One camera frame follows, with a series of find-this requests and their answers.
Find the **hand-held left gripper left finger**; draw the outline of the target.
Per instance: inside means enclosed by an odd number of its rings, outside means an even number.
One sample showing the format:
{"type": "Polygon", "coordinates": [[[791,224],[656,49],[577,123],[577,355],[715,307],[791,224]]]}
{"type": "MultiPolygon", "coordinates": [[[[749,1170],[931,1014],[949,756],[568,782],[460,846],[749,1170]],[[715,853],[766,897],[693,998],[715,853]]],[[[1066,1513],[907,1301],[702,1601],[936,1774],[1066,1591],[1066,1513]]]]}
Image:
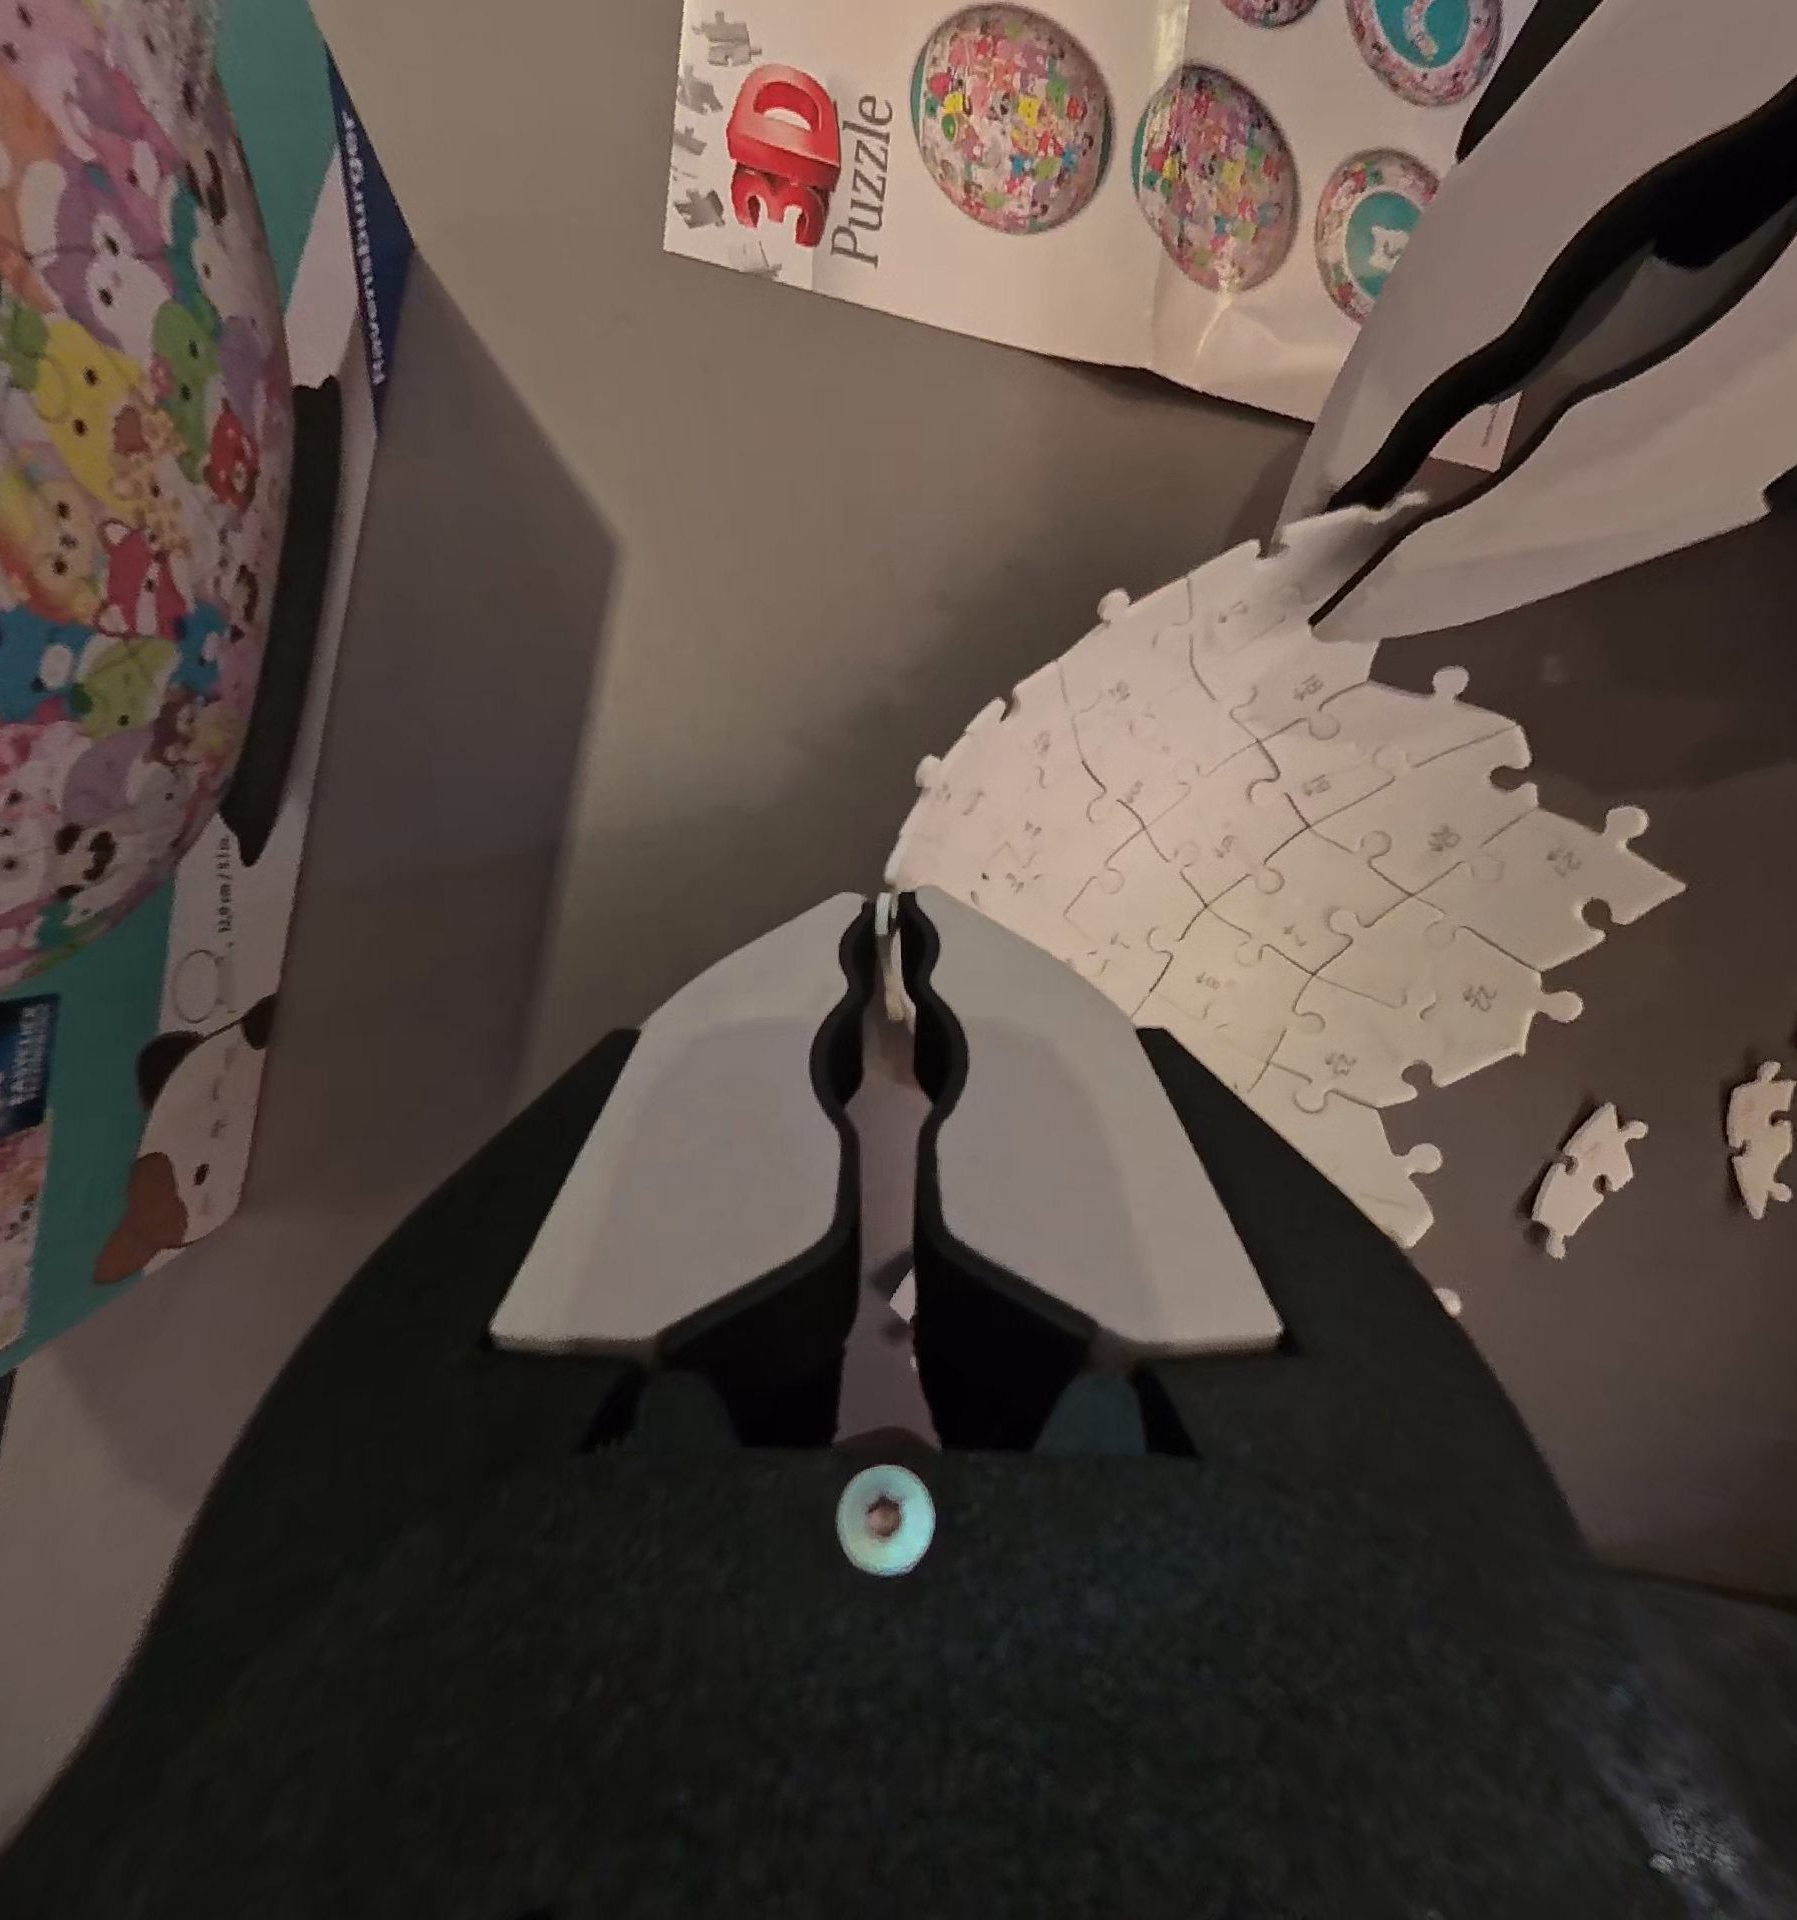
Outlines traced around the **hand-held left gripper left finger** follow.
{"type": "Polygon", "coordinates": [[[832,1450],[864,1301],[870,897],[823,897],[633,1039],[491,1344],[702,1378],[751,1450],[832,1450]]]}

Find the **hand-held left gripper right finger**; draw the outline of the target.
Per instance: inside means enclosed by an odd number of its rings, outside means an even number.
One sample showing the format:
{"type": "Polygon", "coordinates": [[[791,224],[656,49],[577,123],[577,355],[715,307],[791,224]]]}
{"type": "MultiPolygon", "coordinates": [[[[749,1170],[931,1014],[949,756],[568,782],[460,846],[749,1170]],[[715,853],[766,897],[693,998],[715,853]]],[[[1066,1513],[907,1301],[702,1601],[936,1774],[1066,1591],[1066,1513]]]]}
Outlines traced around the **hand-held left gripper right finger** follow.
{"type": "Polygon", "coordinates": [[[1284,1316],[1132,1017],[1046,947],[896,901],[910,1080],[910,1365],[943,1450],[1032,1450],[1078,1378],[1271,1357],[1284,1316]]]}

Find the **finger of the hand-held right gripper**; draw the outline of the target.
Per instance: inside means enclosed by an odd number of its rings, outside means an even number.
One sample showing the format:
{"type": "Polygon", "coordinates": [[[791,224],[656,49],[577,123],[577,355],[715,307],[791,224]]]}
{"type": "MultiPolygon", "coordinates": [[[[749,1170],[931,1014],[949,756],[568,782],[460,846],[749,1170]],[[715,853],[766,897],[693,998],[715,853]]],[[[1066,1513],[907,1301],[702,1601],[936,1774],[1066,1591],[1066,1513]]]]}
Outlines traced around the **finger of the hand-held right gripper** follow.
{"type": "Polygon", "coordinates": [[[1466,501],[1421,513],[1317,607],[1325,643],[1491,620],[1752,524],[1797,497],[1797,224],[1649,364],[1582,394],[1466,501]]]}
{"type": "Polygon", "coordinates": [[[1469,417],[1640,327],[1797,212],[1797,0],[1532,6],[1349,346],[1278,522],[1383,507],[1469,417]]]}

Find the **partly built puzzle ball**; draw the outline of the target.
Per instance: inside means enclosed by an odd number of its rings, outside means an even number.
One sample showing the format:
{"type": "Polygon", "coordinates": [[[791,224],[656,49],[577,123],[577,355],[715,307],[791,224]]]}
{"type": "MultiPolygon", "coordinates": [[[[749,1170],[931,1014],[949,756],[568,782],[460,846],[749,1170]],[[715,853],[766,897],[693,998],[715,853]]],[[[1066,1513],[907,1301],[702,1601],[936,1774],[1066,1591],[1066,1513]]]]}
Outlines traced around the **partly built puzzle ball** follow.
{"type": "Polygon", "coordinates": [[[1568,1022],[1546,975],[1686,884],[1640,808],[1575,823],[1503,787],[1516,721],[1372,676],[1308,613],[1399,507],[1339,507],[1126,595],[920,766],[884,893],[936,884],[1169,1027],[1403,1250],[1439,1143],[1383,1113],[1568,1022]]]}

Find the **scattered loose puzzle pieces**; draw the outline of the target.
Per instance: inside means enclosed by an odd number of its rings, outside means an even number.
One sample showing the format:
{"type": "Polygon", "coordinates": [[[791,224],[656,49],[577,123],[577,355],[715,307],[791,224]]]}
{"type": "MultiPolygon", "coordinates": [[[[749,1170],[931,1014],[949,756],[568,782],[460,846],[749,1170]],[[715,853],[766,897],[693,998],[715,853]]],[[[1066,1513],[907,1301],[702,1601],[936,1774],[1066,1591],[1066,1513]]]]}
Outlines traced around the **scattered loose puzzle pieces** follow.
{"type": "MultiPolygon", "coordinates": [[[[1785,1161],[1797,1149],[1797,1071],[1756,1064],[1743,1085],[1726,1091],[1726,1173],[1735,1208],[1763,1225],[1791,1203],[1785,1161]]],[[[1546,1254],[1564,1254],[1582,1225],[1631,1186],[1631,1143],[1649,1139],[1649,1125],[1598,1109],[1542,1170],[1532,1193],[1532,1230],[1546,1254]]]]}

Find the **colourful puzzle box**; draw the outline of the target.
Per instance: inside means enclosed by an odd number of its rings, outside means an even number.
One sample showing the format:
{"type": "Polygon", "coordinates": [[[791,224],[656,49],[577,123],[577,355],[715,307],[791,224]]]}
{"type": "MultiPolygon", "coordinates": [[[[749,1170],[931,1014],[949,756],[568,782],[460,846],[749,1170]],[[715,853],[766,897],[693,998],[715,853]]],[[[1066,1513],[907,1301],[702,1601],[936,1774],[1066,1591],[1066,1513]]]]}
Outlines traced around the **colourful puzzle box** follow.
{"type": "Polygon", "coordinates": [[[0,1378],[241,1203],[408,261],[303,0],[0,0],[0,1378]]]}

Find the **printed instruction leaflet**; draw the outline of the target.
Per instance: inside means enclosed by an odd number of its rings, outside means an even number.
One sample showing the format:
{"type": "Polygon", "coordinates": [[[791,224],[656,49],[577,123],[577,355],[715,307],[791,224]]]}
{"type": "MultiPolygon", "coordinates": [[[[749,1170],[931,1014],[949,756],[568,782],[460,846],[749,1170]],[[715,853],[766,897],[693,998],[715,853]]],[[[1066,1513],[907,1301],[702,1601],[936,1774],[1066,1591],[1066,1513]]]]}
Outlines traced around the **printed instruction leaflet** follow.
{"type": "Polygon", "coordinates": [[[1317,419],[1516,0],[693,0],[668,254],[1317,419]]]}

